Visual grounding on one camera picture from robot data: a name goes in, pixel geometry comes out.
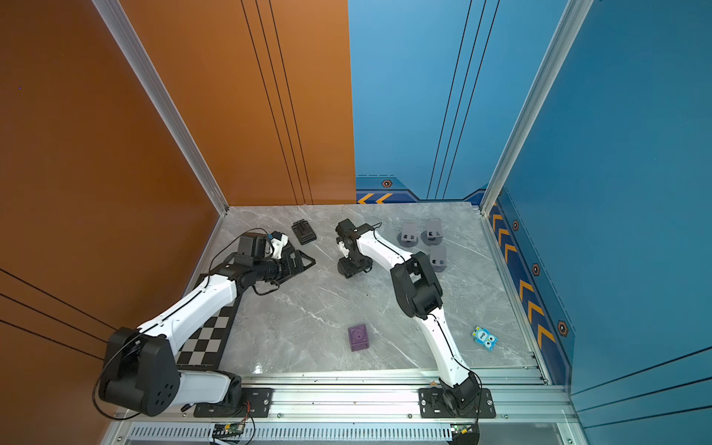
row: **purple cube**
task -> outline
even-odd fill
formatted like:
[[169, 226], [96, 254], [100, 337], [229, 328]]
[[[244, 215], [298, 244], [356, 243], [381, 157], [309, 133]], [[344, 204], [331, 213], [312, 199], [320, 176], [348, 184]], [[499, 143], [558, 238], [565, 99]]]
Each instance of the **purple cube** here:
[[368, 348], [366, 325], [358, 325], [353, 328], [349, 328], [349, 342], [351, 343], [351, 352]]

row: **orange chevron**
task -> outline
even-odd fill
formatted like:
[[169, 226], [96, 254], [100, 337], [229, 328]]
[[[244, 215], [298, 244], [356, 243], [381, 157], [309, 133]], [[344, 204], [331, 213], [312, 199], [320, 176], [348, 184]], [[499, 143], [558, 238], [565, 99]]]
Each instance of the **orange chevron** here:
[[544, 311], [541, 310], [539, 306], [536, 304], [532, 303], [531, 300], [529, 301], [529, 324], [532, 324], [532, 309], [536, 310], [539, 312], [541, 315], [544, 315]]
[[496, 226], [497, 226], [498, 219], [501, 219], [502, 221], [504, 221], [504, 219], [502, 219], [502, 215], [492, 215], [492, 230], [494, 230], [494, 231], [497, 230]]
[[549, 340], [556, 343], [556, 340], [554, 340], [554, 336], [551, 335], [551, 333], [549, 331], [547, 331], [546, 328], [544, 328], [542, 325], [539, 325], [539, 330], [538, 330], [538, 334], [537, 334], [537, 341], [539, 342], [539, 349], [541, 349], [541, 335], [542, 334], [546, 335], [547, 337], [549, 337]]
[[502, 235], [509, 235], [509, 230], [499, 229], [499, 246], [502, 246]]
[[372, 196], [373, 196], [373, 193], [369, 193], [369, 194], [367, 194], [366, 196], [364, 196], [363, 198], [359, 199], [359, 200], [358, 200], [358, 203], [359, 203], [359, 204], [366, 204], [366, 199], [369, 199], [369, 198], [372, 197]]
[[383, 204], [383, 201], [385, 201], [387, 198], [389, 198], [392, 194], [393, 193], [386, 193], [385, 195], [383, 195], [383, 197], [381, 197], [381, 199], [376, 199], [376, 202], [378, 204]]
[[525, 281], [519, 280], [519, 299], [521, 301], [524, 301], [524, 289], [529, 289], [532, 292], [534, 292], [534, 288], [532, 287], [531, 284], [526, 283]]
[[512, 246], [511, 244], [505, 244], [504, 245], [504, 262], [509, 263], [509, 251], [517, 251], [517, 248], [515, 246]]

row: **checkerboard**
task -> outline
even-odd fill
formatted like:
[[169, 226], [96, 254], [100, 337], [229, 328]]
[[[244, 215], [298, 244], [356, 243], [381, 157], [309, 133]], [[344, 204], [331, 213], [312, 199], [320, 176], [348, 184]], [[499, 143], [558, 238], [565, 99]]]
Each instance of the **checkerboard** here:
[[238, 304], [239, 299], [224, 306], [190, 336], [176, 356], [179, 369], [201, 371], [218, 369], [227, 337], [235, 321]]

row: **blue toy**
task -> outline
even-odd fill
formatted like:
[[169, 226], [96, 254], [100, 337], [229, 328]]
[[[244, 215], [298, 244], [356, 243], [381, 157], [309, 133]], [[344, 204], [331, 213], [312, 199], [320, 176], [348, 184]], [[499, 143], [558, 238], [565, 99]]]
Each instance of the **blue toy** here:
[[479, 326], [475, 328], [475, 332], [472, 333], [472, 336], [475, 337], [475, 341], [477, 343], [483, 345], [485, 349], [490, 351], [494, 348], [494, 345], [497, 344], [497, 340], [499, 340], [497, 337], [490, 334], [487, 329], [480, 328]]

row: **blue wall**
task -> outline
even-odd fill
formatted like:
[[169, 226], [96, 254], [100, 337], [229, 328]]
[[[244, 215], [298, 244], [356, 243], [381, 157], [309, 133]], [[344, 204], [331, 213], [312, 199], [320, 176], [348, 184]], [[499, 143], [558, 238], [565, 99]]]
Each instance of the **blue wall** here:
[[396, 177], [420, 199], [485, 185], [565, 5], [350, 1], [357, 176]]
[[506, 182], [594, 445], [709, 443], [710, 23], [709, 1], [594, 1]]

